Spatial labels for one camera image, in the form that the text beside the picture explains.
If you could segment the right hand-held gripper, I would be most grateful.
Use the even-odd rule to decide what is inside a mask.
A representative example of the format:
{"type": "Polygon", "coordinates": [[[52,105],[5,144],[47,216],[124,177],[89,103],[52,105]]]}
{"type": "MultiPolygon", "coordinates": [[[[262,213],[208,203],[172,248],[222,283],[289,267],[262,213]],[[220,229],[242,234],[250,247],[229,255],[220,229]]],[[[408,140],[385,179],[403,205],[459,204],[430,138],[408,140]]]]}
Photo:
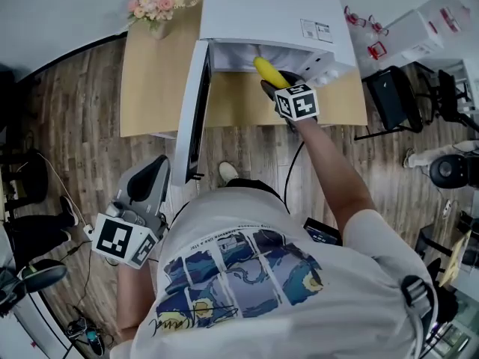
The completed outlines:
{"type": "Polygon", "coordinates": [[[277,89],[267,80],[261,80],[264,93],[275,102],[275,110],[293,132],[300,120],[313,118],[317,120],[320,113],[316,91],[305,83],[305,80],[292,72],[280,70],[284,82],[277,89]]]}

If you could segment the yellow banana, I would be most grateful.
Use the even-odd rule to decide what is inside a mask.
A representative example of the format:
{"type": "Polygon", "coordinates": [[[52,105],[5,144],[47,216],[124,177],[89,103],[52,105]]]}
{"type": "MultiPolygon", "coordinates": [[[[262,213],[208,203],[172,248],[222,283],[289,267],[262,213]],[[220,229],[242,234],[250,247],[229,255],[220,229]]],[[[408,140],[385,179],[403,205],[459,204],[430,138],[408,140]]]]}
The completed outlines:
{"type": "Polygon", "coordinates": [[[276,89],[284,89],[291,86],[286,78],[265,58],[255,57],[253,65],[262,79],[269,82],[276,89]]]}

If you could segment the white microwave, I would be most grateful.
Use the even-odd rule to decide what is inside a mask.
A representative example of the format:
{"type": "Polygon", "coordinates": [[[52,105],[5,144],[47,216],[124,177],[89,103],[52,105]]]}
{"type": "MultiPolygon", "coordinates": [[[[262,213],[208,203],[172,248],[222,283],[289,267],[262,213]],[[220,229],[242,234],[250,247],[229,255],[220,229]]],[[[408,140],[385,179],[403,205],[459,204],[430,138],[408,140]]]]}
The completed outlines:
{"type": "Polygon", "coordinates": [[[356,66],[339,0],[203,0],[183,96],[171,182],[200,178],[199,153],[212,75],[257,70],[255,57],[316,90],[356,66]]]}

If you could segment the person's left forearm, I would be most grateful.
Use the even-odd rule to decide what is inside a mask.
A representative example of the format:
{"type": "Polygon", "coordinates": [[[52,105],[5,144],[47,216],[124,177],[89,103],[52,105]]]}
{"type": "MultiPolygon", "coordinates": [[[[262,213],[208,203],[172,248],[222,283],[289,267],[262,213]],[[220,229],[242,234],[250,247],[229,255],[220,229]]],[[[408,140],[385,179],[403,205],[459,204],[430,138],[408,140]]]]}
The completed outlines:
{"type": "Polygon", "coordinates": [[[155,301],[149,263],[140,269],[121,264],[117,275],[117,327],[123,341],[132,340],[155,301]]]}

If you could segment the person's right forearm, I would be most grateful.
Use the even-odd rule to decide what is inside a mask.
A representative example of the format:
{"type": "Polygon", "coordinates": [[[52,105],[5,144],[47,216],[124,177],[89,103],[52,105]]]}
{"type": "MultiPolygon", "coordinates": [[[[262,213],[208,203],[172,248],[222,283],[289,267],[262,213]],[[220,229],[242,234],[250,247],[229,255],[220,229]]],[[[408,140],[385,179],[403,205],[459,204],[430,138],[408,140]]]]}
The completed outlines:
{"type": "Polygon", "coordinates": [[[317,121],[312,118],[300,120],[295,127],[302,136],[338,229],[343,233],[354,214],[375,208],[370,192],[317,121]]]}

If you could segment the person's white shoe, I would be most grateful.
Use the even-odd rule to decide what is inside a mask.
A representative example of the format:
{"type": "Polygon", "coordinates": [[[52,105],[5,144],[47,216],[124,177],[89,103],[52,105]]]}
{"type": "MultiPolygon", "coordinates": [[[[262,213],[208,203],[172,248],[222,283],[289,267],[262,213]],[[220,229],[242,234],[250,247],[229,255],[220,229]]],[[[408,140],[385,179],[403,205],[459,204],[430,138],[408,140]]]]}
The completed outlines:
{"type": "Polygon", "coordinates": [[[228,184],[231,180],[239,178],[236,168],[226,161],[219,164],[219,176],[224,184],[228,184]]]}

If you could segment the clear container red clips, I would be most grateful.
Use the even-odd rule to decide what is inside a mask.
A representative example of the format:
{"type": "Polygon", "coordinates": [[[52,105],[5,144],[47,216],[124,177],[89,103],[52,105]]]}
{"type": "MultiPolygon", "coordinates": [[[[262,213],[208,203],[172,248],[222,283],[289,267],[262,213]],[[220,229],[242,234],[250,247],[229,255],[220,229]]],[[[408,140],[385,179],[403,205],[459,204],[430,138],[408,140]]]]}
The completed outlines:
{"type": "Polygon", "coordinates": [[[387,28],[378,23],[372,15],[368,19],[360,17],[352,12],[348,5],[344,8],[344,16],[357,61],[378,61],[387,54],[382,43],[382,39],[388,36],[387,28]]]}

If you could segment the person's black trousers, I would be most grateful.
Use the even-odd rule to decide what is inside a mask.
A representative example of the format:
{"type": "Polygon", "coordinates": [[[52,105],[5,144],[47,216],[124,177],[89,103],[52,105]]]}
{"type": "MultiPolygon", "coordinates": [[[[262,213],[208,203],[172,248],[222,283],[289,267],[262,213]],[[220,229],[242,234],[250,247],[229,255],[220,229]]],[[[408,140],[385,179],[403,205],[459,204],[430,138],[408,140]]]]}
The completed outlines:
{"type": "Polygon", "coordinates": [[[260,180],[232,179],[218,193],[248,214],[266,212],[290,213],[278,193],[260,180]]]}

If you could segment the black round chair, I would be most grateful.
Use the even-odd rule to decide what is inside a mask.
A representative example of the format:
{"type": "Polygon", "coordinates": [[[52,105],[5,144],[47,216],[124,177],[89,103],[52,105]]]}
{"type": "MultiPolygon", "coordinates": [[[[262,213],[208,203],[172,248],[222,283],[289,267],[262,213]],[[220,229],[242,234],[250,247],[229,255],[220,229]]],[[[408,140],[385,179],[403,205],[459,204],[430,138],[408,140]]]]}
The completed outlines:
{"type": "Polygon", "coordinates": [[[49,178],[46,162],[40,152],[34,148],[25,153],[11,153],[0,155],[0,165],[21,165],[16,172],[7,172],[5,182],[19,181],[23,197],[7,200],[6,211],[12,211],[23,206],[41,203],[45,200],[49,187],[49,178]]]}

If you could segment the beige vase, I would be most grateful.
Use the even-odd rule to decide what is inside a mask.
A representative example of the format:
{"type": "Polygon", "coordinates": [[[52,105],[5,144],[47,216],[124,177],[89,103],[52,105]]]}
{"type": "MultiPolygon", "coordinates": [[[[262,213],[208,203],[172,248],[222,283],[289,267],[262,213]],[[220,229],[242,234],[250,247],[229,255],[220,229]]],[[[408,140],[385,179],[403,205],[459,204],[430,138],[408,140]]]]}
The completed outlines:
{"type": "Polygon", "coordinates": [[[156,40],[161,40],[166,38],[172,31],[173,21],[172,20],[160,20],[152,22],[150,24],[150,34],[156,40]]]}

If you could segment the black padded seat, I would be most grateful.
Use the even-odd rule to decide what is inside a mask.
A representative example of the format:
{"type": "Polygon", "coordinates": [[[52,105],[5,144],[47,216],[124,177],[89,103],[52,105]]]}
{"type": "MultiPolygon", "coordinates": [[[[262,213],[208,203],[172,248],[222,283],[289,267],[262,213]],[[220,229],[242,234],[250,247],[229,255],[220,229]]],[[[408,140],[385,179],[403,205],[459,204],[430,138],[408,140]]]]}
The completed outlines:
{"type": "Polygon", "coordinates": [[[13,307],[27,294],[41,291],[67,274],[65,264],[44,259],[32,263],[16,273],[13,269],[0,269],[0,309],[13,307]]]}

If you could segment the pink flower bouquet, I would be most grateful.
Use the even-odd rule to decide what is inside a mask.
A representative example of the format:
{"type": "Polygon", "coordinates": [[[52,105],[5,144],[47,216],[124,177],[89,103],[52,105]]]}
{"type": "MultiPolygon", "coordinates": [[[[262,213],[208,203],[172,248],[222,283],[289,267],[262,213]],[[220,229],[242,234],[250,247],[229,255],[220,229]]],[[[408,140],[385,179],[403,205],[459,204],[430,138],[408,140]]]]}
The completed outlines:
{"type": "Polygon", "coordinates": [[[150,30],[156,30],[160,25],[170,22],[176,11],[194,7],[198,2],[199,0],[130,0],[127,8],[129,24],[146,22],[150,30]]]}

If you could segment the white box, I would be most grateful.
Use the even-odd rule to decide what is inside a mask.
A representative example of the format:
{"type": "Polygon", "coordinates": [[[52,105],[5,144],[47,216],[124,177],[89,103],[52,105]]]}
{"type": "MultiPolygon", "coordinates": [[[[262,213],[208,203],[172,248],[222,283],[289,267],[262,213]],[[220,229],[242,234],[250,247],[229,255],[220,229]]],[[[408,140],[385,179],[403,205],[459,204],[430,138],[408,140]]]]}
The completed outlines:
{"type": "Polygon", "coordinates": [[[471,27],[471,10],[460,0],[429,0],[386,26],[384,67],[402,67],[445,49],[471,27]]]}

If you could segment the person's white printed shirt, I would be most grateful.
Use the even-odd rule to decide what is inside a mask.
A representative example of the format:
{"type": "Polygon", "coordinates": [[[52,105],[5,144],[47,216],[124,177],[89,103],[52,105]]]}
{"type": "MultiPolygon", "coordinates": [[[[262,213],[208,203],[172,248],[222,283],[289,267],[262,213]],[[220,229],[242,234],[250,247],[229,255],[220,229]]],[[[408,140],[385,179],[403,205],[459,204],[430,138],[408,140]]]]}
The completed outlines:
{"type": "Polygon", "coordinates": [[[415,359],[426,325],[405,282],[430,290],[421,258],[382,216],[315,241],[273,194],[220,188],[180,211],[157,294],[111,359],[415,359]]]}

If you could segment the yellow board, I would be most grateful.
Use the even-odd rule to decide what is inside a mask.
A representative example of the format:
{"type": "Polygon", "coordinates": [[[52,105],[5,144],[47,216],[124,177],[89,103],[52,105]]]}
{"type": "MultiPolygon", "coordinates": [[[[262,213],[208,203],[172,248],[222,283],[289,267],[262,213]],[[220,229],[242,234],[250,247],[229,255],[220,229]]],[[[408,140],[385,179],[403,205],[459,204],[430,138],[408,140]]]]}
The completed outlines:
{"type": "Polygon", "coordinates": [[[446,265],[445,271],[442,273],[442,276],[439,280],[439,287],[448,285],[457,278],[464,253],[466,252],[467,245],[471,238],[471,234],[472,231],[469,230],[455,242],[448,264],[446,265]]]}

